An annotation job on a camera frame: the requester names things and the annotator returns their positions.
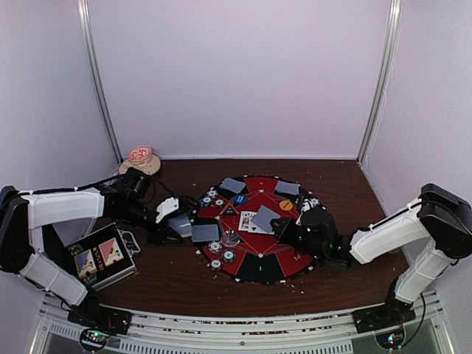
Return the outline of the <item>blue playing card deck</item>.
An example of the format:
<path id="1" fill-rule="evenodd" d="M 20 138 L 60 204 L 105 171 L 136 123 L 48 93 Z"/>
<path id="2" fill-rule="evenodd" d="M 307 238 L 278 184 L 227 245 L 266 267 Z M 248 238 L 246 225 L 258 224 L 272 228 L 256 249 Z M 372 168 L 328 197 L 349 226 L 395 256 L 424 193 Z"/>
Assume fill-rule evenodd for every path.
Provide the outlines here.
<path id="1" fill-rule="evenodd" d="M 169 227 L 177 232 L 181 237 L 192 236 L 192 225 L 187 215 L 179 215 L 168 221 Z"/>

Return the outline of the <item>orange big blind button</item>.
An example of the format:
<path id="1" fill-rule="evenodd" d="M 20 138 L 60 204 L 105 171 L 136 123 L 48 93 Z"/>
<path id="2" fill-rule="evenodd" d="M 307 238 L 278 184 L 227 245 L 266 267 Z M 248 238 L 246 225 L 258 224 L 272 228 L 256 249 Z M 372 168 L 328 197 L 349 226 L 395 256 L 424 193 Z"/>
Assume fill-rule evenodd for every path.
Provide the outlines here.
<path id="1" fill-rule="evenodd" d="M 279 207 L 283 211 L 290 211 L 294 208 L 294 205 L 290 200 L 282 200 L 279 202 Z"/>

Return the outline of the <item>dealt card sector three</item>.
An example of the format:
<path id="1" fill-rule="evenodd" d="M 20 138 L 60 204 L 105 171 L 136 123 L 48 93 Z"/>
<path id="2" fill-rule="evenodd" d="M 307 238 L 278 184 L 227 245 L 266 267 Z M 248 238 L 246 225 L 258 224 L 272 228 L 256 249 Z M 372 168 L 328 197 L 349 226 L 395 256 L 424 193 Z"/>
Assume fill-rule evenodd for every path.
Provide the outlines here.
<path id="1" fill-rule="evenodd" d="M 212 242 L 219 239 L 220 231 L 217 224 L 194 225 L 192 227 L 192 242 L 194 243 Z"/>

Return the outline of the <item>dealt card sector seven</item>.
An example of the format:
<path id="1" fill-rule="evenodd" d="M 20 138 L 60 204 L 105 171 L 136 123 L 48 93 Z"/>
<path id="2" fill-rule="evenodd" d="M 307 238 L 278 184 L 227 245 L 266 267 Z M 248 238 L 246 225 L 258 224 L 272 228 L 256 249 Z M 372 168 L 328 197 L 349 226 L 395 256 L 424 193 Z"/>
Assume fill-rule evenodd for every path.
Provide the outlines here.
<path id="1" fill-rule="evenodd" d="M 299 185 L 297 183 L 291 183 L 279 180 L 275 187 L 275 190 L 279 193 L 285 193 L 290 195 L 299 194 Z"/>

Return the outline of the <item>green fifty chips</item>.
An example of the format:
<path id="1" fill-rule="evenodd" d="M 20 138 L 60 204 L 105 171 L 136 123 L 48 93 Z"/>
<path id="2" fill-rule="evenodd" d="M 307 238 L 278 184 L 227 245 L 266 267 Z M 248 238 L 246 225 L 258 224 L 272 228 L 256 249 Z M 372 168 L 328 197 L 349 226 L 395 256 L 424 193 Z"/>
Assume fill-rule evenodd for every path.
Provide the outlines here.
<path id="1" fill-rule="evenodd" d="M 201 200 L 200 200 L 200 205 L 202 207 L 208 207 L 209 205 L 212 204 L 212 198 L 209 197 L 209 196 L 206 196 L 206 197 L 203 197 Z"/>
<path id="2" fill-rule="evenodd" d="M 222 253 L 222 260 L 225 263 L 233 263 L 236 259 L 236 253 L 235 251 L 231 249 L 227 249 Z"/>

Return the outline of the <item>brown hundred chip sector two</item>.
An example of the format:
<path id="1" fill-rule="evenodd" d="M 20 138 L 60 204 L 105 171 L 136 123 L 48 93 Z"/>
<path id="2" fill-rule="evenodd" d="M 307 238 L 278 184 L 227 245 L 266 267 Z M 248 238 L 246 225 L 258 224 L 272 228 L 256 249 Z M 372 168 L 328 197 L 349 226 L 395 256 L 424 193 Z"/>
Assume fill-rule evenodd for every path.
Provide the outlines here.
<path id="1" fill-rule="evenodd" d="M 209 267 L 214 271 L 220 271 L 222 262 L 219 259 L 214 259 L 210 262 Z"/>

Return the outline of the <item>king of diamonds card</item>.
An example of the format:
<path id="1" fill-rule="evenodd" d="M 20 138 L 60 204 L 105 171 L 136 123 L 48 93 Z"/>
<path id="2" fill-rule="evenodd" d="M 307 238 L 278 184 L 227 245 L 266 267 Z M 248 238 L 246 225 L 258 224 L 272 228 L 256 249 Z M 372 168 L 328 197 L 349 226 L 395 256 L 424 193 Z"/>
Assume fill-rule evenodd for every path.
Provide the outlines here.
<path id="1" fill-rule="evenodd" d="M 242 211 L 240 213 L 238 230 L 248 232 L 251 228 L 251 220 L 254 215 L 255 215 L 254 212 Z"/>

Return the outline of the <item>clear acrylic dealer button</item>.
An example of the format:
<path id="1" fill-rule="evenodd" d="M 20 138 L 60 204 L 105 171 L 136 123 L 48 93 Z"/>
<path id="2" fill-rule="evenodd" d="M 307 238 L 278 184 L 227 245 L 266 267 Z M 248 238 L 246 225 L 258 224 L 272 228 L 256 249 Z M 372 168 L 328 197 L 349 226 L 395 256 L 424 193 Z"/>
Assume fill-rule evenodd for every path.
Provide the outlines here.
<path id="1" fill-rule="evenodd" d="M 236 247 L 240 243 L 240 235 L 234 230 L 227 230 L 221 236 L 221 243 L 228 248 Z"/>

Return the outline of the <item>black triangle all-in marker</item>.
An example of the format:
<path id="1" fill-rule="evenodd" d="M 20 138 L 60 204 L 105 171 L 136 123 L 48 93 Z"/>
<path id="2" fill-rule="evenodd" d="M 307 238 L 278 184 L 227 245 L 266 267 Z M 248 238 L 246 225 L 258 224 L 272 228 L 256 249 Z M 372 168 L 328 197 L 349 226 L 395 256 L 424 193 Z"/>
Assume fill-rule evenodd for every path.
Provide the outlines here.
<path id="1" fill-rule="evenodd" d="M 222 215 L 237 215 L 238 211 L 233 206 L 228 206 L 222 211 Z"/>

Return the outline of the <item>blue small blind button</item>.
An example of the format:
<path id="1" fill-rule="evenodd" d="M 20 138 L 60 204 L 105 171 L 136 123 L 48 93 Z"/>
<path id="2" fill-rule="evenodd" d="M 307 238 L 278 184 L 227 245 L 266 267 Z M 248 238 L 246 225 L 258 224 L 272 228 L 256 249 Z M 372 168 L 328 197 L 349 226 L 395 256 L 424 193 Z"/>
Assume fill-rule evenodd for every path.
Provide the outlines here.
<path id="1" fill-rule="evenodd" d="M 242 205 L 247 202 L 247 197 L 245 195 L 239 194 L 233 198 L 233 203 L 235 205 Z"/>

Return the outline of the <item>dealt card sector five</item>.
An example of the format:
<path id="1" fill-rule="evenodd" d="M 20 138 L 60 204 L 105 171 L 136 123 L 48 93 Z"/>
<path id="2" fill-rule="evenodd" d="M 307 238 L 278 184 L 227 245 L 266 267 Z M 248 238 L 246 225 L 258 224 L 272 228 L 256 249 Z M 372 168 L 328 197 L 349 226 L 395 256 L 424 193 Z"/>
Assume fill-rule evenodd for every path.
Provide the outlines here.
<path id="1" fill-rule="evenodd" d="M 246 183 L 243 181 L 238 181 L 233 178 L 225 178 L 221 184 L 220 188 L 229 190 L 230 192 L 239 194 L 246 187 Z"/>

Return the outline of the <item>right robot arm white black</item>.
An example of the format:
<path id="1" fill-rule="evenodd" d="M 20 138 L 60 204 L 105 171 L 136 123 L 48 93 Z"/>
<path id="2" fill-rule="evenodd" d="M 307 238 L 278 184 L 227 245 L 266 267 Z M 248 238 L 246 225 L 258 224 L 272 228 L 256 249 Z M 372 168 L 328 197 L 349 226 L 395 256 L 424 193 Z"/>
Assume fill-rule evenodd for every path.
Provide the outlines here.
<path id="1" fill-rule="evenodd" d="M 426 184 L 420 196 L 395 214 L 350 235 L 339 234 L 333 216 L 315 198 L 302 195 L 300 215 L 271 219 L 275 238 L 317 262 L 349 271 L 413 241 L 428 243 L 407 271 L 389 286 L 383 305 L 356 310 L 356 330 L 365 333 L 415 318 L 413 302 L 455 260 L 471 255 L 471 205 L 455 194 Z"/>

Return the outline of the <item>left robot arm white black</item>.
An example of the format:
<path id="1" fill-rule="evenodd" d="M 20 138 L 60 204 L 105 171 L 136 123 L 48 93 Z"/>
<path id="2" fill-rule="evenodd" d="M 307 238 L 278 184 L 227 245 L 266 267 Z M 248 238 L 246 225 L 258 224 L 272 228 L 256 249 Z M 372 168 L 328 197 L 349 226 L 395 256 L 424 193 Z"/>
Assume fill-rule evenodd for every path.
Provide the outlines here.
<path id="1" fill-rule="evenodd" d="M 136 270 L 135 240 L 126 241 L 121 223 L 143 229 L 151 244 L 180 243 L 172 226 L 195 205 L 174 192 L 154 208 L 143 203 L 153 179 L 131 168 L 82 187 L 1 190 L 1 270 L 17 274 L 54 294 L 72 318 L 89 327 L 112 327 L 97 291 Z M 56 226 L 82 219 L 108 218 L 111 224 L 66 245 Z"/>

